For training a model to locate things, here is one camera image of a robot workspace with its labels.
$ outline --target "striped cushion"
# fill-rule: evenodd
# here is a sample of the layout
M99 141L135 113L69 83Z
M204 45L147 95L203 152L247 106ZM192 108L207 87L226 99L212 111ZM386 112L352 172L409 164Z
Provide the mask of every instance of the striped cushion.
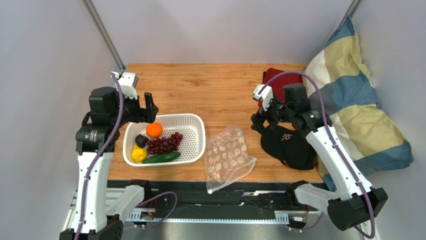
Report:
M364 175L407 168L414 161L410 143L379 109L380 102L360 51L358 34L348 16L305 73L318 85L343 147ZM312 108L319 108L314 86L305 78L303 84ZM336 186L319 158L318 165L322 179L335 191Z

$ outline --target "white plastic basket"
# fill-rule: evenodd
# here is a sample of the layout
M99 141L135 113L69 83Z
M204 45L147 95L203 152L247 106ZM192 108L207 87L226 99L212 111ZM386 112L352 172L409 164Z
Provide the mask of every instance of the white plastic basket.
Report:
M123 157L126 163L134 167L170 166L193 163L203 156L206 148L206 130L199 116L192 113L158 115L155 122L162 126L162 137L168 138L175 132L183 135L178 150L181 153L180 157L163 163L134 162L132 151L136 135L148 137L146 129L149 123L130 123L125 130L123 143Z

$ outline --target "green cucumber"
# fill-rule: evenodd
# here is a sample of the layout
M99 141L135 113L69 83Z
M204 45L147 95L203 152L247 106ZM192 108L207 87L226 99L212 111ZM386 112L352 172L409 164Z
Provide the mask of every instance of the green cucumber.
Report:
M160 164L171 162L181 156L181 153L178 151L163 153L160 155L155 155L146 158L142 161L142 164Z

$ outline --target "basket rim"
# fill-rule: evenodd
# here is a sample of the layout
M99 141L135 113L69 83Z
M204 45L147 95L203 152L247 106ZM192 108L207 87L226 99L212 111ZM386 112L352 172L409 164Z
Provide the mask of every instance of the basket rim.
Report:
M125 133L124 133L124 140L123 140L123 158L124 161L133 166L133 167L158 167L158 166L170 166L170 165L181 165L181 164L190 164L190 163L194 163L196 161L198 161L204 154L204 151L206 150L206 129L204 126L204 121L201 119L201 117L199 117L198 115L194 114L194 113L177 113L177 114L164 114L164 115L157 115L155 118L164 118L164 117L183 117L183 116L192 116L195 117L200 123L201 123L201 131L202 131L202 146L201 146L201 151L200 153L194 157L194 159L192 160L185 160L185 161L171 161L171 162L163 162L163 163L148 163L148 164L136 164L131 162L127 157L126 157L126 145L127 145L127 135L129 133L129 130L131 128L131 126L136 125L137 123L135 122L131 122L125 129Z

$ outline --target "dark red garment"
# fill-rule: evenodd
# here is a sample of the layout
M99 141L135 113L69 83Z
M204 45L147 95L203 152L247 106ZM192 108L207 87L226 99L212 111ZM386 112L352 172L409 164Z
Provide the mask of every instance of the dark red garment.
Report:
M269 68L266 71L265 78L263 79L263 84L267 83L271 78L275 75L283 73L284 71ZM303 84L302 76L299 74L288 74L284 76L280 76L278 79L275 79L269 86L272 88L273 95L279 98L281 101L285 101L283 87L289 84Z

